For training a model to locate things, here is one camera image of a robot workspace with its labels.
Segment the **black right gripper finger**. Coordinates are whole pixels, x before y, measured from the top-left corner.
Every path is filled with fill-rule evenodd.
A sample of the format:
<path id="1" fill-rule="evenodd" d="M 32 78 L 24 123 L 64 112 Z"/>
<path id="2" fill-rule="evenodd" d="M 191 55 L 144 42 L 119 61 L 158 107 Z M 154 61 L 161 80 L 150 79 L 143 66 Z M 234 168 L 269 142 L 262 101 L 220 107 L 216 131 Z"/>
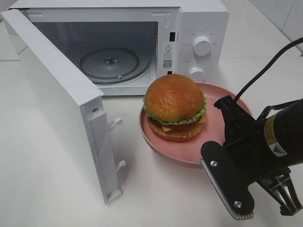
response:
<path id="1" fill-rule="evenodd" d="M 233 105 L 230 95 L 218 99 L 214 106 L 222 111 L 224 120 L 225 142 L 229 144 L 244 138 L 248 128 L 253 123 L 253 117 L 238 104 Z"/>
<path id="2" fill-rule="evenodd" d="M 289 173 L 261 178 L 257 183 L 280 204 L 282 216 L 293 216 L 303 209 Z"/>

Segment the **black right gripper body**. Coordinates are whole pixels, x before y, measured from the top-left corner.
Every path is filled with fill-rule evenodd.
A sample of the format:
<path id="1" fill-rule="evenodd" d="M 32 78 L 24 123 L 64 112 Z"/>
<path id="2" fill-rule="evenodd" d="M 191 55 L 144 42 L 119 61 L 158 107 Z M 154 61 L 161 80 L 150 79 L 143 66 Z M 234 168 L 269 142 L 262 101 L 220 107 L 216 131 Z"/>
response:
<path id="1" fill-rule="evenodd" d="M 253 120 L 244 138 L 235 142 L 204 143 L 201 162 L 231 216 L 252 218 L 255 203 L 249 185 L 291 172 L 291 111 Z"/>

